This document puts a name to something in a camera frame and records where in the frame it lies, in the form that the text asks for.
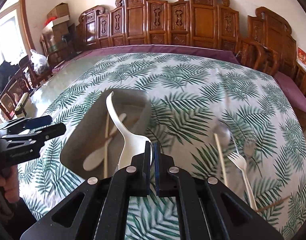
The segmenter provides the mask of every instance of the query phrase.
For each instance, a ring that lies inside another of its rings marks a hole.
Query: person's hand
[[[0,187],[5,189],[5,198],[9,203],[15,203],[19,201],[19,181],[17,165],[10,167],[11,174],[5,179],[0,175]]]

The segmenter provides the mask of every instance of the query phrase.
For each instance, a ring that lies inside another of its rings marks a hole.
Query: white plastic spoon
[[[151,142],[151,140],[143,135],[136,135],[131,133],[129,130],[126,129],[123,123],[120,122],[113,106],[112,102],[113,95],[114,92],[110,93],[109,96],[106,98],[106,106],[114,124],[116,125],[117,129],[124,137],[124,147],[120,155],[120,160],[118,162],[118,169],[120,170],[131,164],[133,156],[143,153],[145,151],[146,141]]]
[[[120,115],[119,120],[123,122],[125,118],[126,114],[123,113]],[[116,131],[117,127],[114,125],[111,132],[109,133],[109,136],[112,136]],[[106,143],[109,144],[112,139],[113,138],[109,138]],[[101,147],[86,157],[86,159],[83,162],[83,168],[85,171],[92,171],[93,169],[98,167],[103,160],[104,160],[104,147]]]

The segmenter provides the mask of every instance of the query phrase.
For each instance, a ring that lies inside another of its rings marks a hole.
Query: window
[[[29,52],[21,15],[20,0],[7,0],[0,10],[0,64],[18,64]]]

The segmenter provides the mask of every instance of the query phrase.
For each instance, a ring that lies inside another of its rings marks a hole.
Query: purple bed sheet
[[[196,48],[196,47],[187,47],[187,46],[174,46],[174,45],[132,45],[132,46],[95,49],[93,51],[85,51],[79,56],[77,56],[75,59],[81,57],[105,56],[105,55],[118,54],[118,53],[138,53],[138,52],[186,54],[186,55],[193,55],[199,57],[208,57],[208,58],[231,62],[234,64],[239,64],[232,51],[205,49],[205,48]]]

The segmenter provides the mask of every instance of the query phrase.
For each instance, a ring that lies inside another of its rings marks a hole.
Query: carved wooden headboard
[[[265,47],[275,50],[280,57],[279,71],[295,75],[296,41],[289,23],[266,7],[255,10],[256,17],[248,16],[248,36]]]
[[[83,50],[134,44],[176,44],[237,52],[238,12],[229,0],[116,0],[95,6],[76,27]]]

